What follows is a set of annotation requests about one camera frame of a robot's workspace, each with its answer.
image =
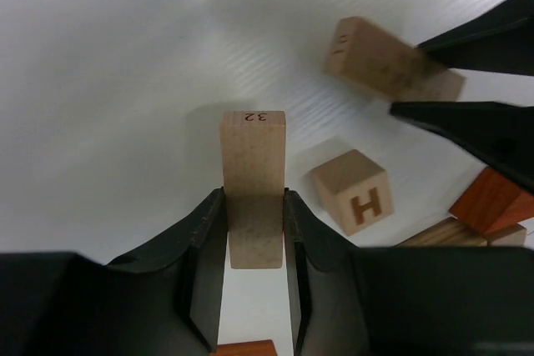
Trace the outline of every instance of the rectangular wooden block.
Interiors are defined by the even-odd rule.
[[[534,196],[487,167],[452,205],[450,212],[486,235],[534,217]]]
[[[487,241],[475,230],[455,218],[414,235],[397,246],[486,246]]]
[[[278,356],[273,341],[256,341],[219,345],[211,356]]]
[[[393,214],[387,172],[355,149],[314,168],[312,177],[325,210],[347,235]]]
[[[325,71],[390,102],[456,101],[465,78],[361,17],[340,20]]]
[[[285,113],[225,112],[220,130],[232,268],[281,268]]]
[[[512,225],[501,231],[487,234],[486,239],[490,246],[524,246],[526,228],[519,224]]]

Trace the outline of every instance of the white surface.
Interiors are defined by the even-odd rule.
[[[287,182],[355,147],[390,173],[395,214],[355,235],[391,244],[438,221],[481,165],[326,77],[339,18],[419,43],[501,0],[0,0],[0,250],[130,250],[222,183],[227,109],[281,109]],[[533,104],[532,78],[466,73],[461,100]],[[221,343],[291,354],[285,270],[227,270]]]

